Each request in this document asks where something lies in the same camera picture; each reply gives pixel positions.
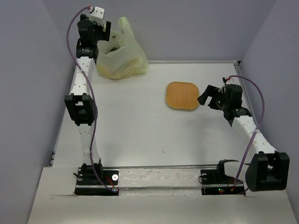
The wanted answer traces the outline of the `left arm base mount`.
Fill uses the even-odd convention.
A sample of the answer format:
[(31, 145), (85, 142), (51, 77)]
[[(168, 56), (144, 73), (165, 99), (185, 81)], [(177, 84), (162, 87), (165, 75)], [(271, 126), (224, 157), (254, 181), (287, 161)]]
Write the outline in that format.
[(96, 177), (92, 166), (82, 165), (76, 173), (74, 194), (77, 196), (118, 196), (119, 170), (104, 168)]

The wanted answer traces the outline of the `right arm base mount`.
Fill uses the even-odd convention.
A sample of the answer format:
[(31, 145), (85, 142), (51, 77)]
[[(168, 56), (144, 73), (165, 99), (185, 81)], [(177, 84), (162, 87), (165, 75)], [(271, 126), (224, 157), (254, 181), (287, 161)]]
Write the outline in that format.
[(237, 184), (234, 184), (235, 177), (225, 174), (224, 165), (236, 162), (221, 160), (214, 168), (201, 169), (198, 182), (201, 184), (202, 195), (245, 195), (243, 182), (238, 180)]

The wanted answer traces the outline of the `light green plastic bag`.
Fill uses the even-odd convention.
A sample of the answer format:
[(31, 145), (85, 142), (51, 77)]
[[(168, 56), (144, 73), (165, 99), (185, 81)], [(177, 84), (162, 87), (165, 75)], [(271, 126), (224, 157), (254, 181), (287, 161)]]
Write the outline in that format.
[(129, 21), (121, 17), (118, 25), (118, 30), (111, 30), (109, 41), (98, 41), (98, 75), (108, 79), (123, 79), (147, 73), (148, 59), (136, 41)]

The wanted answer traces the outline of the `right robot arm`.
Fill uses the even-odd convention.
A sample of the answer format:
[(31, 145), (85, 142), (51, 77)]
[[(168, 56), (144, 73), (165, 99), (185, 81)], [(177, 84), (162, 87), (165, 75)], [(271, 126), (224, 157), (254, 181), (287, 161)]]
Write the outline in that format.
[(223, 112), (224, 118), (247, 147), (241, 161), (219, 161), (216, 180), (226, 183), (233, 177), (253, 192), (285, 190), (290, 158), (287, 153), (276, 150), (257, 129), (252, 114), (242, 106), (242, 87), (236, 84), (222, 88), (208, 85), (198, 97), (199, 104), (204, 105), (207, 98), (211, 98), (208, 106)]

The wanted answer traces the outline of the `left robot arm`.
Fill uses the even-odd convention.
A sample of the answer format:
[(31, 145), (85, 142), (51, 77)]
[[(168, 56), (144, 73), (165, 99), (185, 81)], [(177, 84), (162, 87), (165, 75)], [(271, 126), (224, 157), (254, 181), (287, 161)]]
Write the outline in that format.
[(72, 57), (75, 62), (75, 79), (64, 102), (71, 120), (77, 126), (83, 152), (83, 164), (76, 176), (79, 180), (99, 184), (103, 180), (104, 171), (95, 141), (97, 107), (90, 78), (99, 54), (97, 43), (109, 41), (111, 23), (104, 22), (103, 13), (97, 10), (90, 16), (81, 14), (77, 27), (79, 39), (76, 54)]

